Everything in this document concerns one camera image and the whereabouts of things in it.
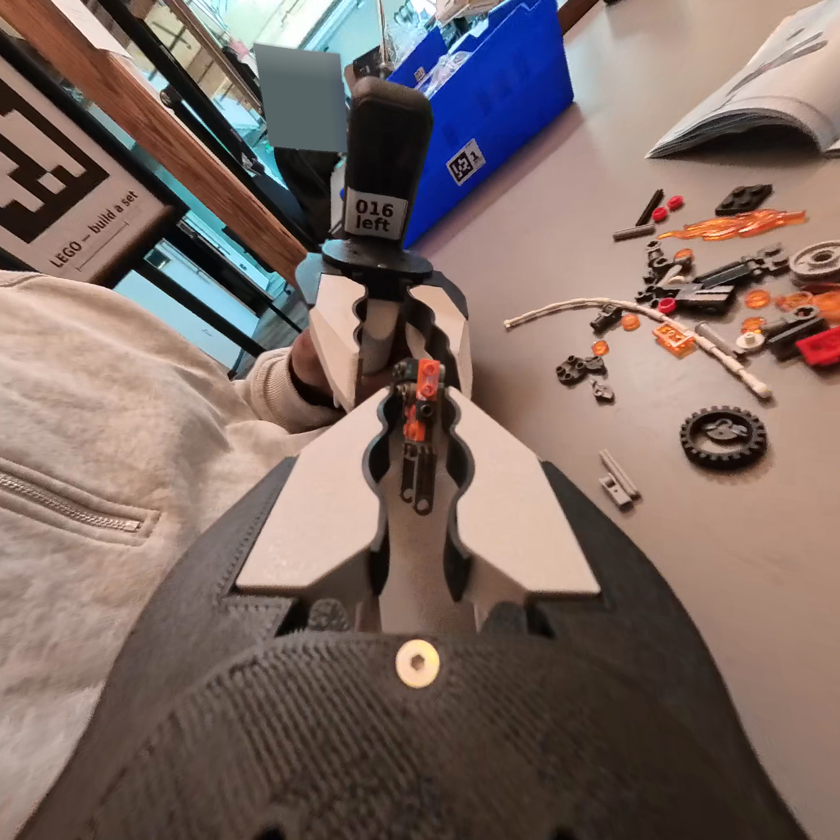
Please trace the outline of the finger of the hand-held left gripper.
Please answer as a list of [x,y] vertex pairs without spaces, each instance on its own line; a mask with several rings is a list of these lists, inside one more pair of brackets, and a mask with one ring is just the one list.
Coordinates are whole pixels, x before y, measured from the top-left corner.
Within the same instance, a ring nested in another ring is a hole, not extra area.
[[455,387],[472,394],[474,367],[469,311],[453,282],[424,282],[406,289],[402,305],[406,345],[415,358],[442,362]]
[[342,275],[321,275],[318,292],[309,313],[311,341],[317,351],[334,400],[345,412],[358,401],[361,381],[360,307],[366,289]]

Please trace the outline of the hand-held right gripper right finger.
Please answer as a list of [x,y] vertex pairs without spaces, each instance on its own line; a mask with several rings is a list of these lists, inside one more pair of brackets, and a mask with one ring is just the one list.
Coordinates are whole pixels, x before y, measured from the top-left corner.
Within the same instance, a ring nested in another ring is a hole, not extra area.
[[445,580],[480,629],[499,604],[601,596],[550,482],[553,466],[454,387],[446,390],[448,508]]

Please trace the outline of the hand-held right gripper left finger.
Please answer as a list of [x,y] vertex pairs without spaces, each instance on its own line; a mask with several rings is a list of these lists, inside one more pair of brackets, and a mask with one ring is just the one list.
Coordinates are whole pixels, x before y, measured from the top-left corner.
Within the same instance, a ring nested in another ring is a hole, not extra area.
[[382,628],[376,575],[388,572],[386,503],[371,473],[388,442],[381,388],[307,444],[236,579],[247,595],[339,601],[356,629]]

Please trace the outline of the orange grey lego assembly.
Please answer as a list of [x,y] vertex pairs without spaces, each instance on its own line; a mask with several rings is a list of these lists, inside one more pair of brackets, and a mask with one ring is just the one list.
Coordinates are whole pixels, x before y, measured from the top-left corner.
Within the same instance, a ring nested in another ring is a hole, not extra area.
[[419,516],[434,508],[437,472],[435,438],[441,417],[445,367],[429,359],[405,359],[394,368],[402,399],[400,498]]

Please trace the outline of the person's left forearm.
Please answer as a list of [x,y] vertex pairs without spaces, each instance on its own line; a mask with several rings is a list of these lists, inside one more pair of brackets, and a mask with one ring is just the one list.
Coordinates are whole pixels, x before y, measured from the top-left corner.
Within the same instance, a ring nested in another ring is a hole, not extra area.
[[258,419],[288,434],[311,433],[337,423],[343,410],[332,396],[299,378],[291,356],[291,348],[261,354],[245,378],[232,381],[234,390]]

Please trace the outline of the dark grey round lego plate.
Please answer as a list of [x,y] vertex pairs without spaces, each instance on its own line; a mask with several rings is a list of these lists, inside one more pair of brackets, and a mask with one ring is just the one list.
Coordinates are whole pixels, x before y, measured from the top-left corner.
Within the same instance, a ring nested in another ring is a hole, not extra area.
[[569,356],[555,369],[557,381],[562,385],[572,386],[591,375],[606,375],[606,365],[601,356]]

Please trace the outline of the black knobbly lego tire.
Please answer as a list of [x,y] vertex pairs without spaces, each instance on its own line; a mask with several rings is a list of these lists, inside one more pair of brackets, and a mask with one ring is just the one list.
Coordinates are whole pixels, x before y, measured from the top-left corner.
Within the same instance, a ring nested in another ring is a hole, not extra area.
[[[751,428],[751,438],[741,445],[716,444],[701,431],[704,423],[716,417],[737,418]],[[703,408],[687,417],[679,429],[679,443],[690,463],[702,469],[733,472],[753,466],[769,448],[767,427],[751,411],[734,406]]]

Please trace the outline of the orange transparent lego plate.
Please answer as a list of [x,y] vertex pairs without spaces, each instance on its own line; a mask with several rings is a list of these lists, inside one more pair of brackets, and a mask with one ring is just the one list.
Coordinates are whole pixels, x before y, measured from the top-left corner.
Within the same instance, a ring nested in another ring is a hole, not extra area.
[[685,358],[695,348],[696,337],[671,323],[660,323],[653,330],[653,336],[660,348],[678,359]]

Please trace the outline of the light grey lego rod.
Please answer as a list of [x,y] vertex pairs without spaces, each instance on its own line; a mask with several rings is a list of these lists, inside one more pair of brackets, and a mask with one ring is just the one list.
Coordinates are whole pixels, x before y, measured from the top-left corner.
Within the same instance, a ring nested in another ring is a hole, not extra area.
[[705,339],[727,356],[736,360],[740,360],[743,356],[743,352],[739,347],[730,344],[728,341],[723,339],[722,336],[720,336],[708,322],[697,322],[694,325],[693,330],[697,336]]

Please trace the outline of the black lego piece teal sticker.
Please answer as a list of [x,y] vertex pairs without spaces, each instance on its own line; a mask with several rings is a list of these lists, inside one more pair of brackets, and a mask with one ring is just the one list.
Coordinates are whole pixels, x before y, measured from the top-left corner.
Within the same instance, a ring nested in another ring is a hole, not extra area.
[[736,292],[754,279],[755,270],[751,261],[742,259],[695,276],[678,290],[675,296],[677,309],[725,312]]

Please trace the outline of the orange transparent lego flame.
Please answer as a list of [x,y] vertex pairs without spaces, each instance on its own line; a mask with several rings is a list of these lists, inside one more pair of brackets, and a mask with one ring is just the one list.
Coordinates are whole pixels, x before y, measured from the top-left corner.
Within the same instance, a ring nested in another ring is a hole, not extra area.
[[659,234],[656,239],[676,238],[679,240],[701,239],[718,242],[732,238],[751,238],[807,221],[807,211],[781,211],[760,208],[732,216],[714,217],[702,222],[686,225],[676,230]]

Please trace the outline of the black square lego plate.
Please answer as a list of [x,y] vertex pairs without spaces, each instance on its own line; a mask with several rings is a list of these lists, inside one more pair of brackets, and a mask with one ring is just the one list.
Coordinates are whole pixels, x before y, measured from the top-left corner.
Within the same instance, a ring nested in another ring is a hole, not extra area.
[[758,209],[773,193],[769,183],[740,185],[734,188],[715,209],[717,217],[734,217]]

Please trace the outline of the grey black lego technic piece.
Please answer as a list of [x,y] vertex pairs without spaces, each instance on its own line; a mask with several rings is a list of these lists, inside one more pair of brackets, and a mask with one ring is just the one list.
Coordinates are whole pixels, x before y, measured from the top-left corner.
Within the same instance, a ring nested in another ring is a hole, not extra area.
[[828,329],[820,309],[812,304],[786,312],[782,318],[763,328],[763,347],[777,361],[787,361],[801,354],[797,343]]

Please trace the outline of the red flat lego plate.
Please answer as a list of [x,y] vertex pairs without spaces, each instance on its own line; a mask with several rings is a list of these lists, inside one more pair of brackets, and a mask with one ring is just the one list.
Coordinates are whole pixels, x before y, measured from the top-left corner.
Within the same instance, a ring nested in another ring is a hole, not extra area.
[[816,333],[795,342],[803,361],[813,369],[832,368],[839,364],[839,327]]

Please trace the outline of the grey lego wheel hub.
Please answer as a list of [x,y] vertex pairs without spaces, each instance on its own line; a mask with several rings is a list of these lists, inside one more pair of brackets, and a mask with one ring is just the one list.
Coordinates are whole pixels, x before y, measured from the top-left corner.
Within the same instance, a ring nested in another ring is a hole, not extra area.
[[819,293],[839,286],[839,240],[808,245],[790,257],[792,282],[798,291]]

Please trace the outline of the lego instruction booklet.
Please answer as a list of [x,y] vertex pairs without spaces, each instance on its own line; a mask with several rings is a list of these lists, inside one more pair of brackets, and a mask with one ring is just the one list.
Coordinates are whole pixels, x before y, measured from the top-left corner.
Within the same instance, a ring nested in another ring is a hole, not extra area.
[[750,61],[647,153],[661,159],[758,128],[802,132],[825,156],[839,151],[839,2],[783,20]]

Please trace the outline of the person's left hand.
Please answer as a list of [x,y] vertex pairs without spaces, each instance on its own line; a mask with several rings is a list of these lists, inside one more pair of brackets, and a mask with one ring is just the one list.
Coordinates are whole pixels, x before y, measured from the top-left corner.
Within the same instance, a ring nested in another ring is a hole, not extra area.
[[291,382],[305,403],[344,411],[322,366],[310,328],[304,329],[290,346],[288,368]]

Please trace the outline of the blue plastic bin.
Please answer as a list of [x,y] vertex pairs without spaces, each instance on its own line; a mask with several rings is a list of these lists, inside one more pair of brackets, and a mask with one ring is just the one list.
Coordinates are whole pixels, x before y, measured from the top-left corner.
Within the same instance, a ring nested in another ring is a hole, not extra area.
[[466,59],[430,98],[434,130],[405,246],[414,245],[574,99],[553,1],[496,6],[441,59],[462,52]]
[[447,53],[447,46],[440,29],[435,26],[418,32],[422,36],[394,68],[387,81],[415,89],[421,84],[438,61]]

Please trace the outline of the wooden beam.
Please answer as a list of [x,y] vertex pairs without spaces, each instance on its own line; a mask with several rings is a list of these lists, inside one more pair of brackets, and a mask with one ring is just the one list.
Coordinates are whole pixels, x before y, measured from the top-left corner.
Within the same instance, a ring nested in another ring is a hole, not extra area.
[[299,289],[307,250],[168,110],[131,58],[95,46],[53,2],[2,1],[2,19],[174,178]]

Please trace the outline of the framed sign with marker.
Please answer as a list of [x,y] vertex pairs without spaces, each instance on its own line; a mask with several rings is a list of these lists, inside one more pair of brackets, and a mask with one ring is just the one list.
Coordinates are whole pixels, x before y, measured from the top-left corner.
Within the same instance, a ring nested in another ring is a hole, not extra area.
[[2,59],[2,266],[111,285],[175,216],[17,64]]

